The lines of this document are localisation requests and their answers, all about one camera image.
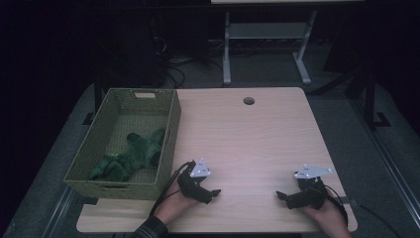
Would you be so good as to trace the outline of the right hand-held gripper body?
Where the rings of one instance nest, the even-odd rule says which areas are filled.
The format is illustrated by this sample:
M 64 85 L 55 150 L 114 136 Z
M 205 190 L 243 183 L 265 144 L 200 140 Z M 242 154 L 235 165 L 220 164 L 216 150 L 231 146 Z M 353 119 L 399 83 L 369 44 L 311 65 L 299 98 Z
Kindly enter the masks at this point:
M 330 175 L 332 172 L 329 168 L 304 165 L 294 174 L 300 191 L 289 195 L 287 200 L 294 200 L 296 208 L 311 206 L 319 209 L 328 195 L 321 176 Z

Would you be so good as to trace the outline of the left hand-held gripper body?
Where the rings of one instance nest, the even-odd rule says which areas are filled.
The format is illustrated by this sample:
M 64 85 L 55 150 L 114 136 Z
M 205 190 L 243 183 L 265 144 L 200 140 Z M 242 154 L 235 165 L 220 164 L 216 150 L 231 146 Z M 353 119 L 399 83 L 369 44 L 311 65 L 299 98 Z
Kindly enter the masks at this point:
M 187 164 L 186 169 L 177 179 L 182 194 L 186 197 L 198 200 L 199 195 L 211 195 L 210 191 L 203 188 L 200 183 L 211 175 L 209 168 L 203 159 Z

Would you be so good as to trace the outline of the green woven basket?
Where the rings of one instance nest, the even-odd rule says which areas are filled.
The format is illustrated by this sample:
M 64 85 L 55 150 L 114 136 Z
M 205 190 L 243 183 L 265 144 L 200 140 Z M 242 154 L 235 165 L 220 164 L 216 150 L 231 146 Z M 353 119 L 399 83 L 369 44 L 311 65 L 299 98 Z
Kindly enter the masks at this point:
M 69 167 L 64 182 L 84 196 L 155 200 L 171 177 L 181 106 L 174 89 L 111 88 Z M 130 151 L 127 136 L 148 138 L 163 129 L 155 169 L 135 170 L 125 181 L 89 176 L 106 155 Z

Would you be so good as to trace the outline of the person's left hand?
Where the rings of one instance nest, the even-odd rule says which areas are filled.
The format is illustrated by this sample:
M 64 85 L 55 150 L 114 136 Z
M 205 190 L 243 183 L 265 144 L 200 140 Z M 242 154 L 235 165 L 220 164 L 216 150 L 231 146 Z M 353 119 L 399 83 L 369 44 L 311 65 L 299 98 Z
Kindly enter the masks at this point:
M 189 208 L 198 204 L 197 200 L 182 194 L 176 180 L 169 187 L 164 197 L 165 200 L 157 207 L 154 216 L 165 225 L 168 225 Z

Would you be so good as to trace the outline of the person's right hand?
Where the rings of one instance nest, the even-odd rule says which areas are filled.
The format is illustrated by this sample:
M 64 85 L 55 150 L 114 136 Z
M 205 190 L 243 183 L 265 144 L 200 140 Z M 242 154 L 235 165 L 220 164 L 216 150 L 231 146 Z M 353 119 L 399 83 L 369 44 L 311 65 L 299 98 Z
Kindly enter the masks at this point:
M 311 217 L 324 233 L 333 227 L 347 227 L 340 210 L 329 200 L 326 200 L 319 209 L 305 206 L 301 211 Z

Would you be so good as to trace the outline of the black metal stand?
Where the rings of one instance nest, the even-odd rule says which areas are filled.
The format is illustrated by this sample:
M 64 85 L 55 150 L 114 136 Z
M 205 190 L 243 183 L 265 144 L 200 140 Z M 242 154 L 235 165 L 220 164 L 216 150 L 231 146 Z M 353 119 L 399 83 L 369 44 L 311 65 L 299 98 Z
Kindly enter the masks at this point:
M 375 77 L 369 68 L 363 72 L 365 91 L 364 118 L 368 127 L 375 131 L 377 127 L 390 127 L 390 123 L 382 112 L 374 110 L 375 103 Z
M 94 83 L 93 83 L 93 89 L 94 89 L 94 111 L 88 113 L 83 121 L 83 125 L 90 125 L 93 120 L 94 117 L 96 115 L 96 113 L 98 112 L 101 103 L 102 103 L 102 98 L 103 98 L 103 88 L 102 88 L 102 84 L 101 84 L 101 76 L 100 73 L 97 73 L 97 75 L 95 76 L 94 79 Z

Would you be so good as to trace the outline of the grey metal table frame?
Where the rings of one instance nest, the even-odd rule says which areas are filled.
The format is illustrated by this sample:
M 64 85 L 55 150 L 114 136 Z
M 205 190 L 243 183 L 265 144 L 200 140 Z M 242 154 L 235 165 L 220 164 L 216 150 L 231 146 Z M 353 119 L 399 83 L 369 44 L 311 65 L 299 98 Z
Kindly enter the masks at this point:
M 230 64 L 231 40 L 300 40 L 300 48 L 292 56 L 302 82 L 305 85 L 309 85 L 311 79 L 303 62 L 303 57 L 316 16 L 317 12 L 312 11 L 306 22 L 297 23 L 234 23 L 231 21 L 230 13 L 227 12 L 224 24 L 223 84 L 230 85 L 232 83 Z

